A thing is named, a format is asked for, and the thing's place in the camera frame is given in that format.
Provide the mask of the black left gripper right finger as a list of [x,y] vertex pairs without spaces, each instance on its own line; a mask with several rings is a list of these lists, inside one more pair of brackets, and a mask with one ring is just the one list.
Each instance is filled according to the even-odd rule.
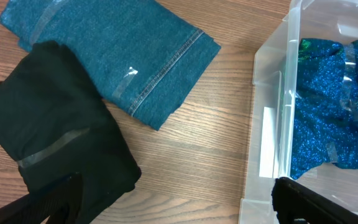
[[279,224],[358,224],[358,215],[288,177],[275,180],[272,206]]

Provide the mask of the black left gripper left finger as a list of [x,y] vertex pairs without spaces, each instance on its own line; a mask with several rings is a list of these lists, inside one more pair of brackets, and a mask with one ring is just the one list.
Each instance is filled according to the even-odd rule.
[[74,223],[82,196],[82,175],[66,176],[1,207],[0,224]]

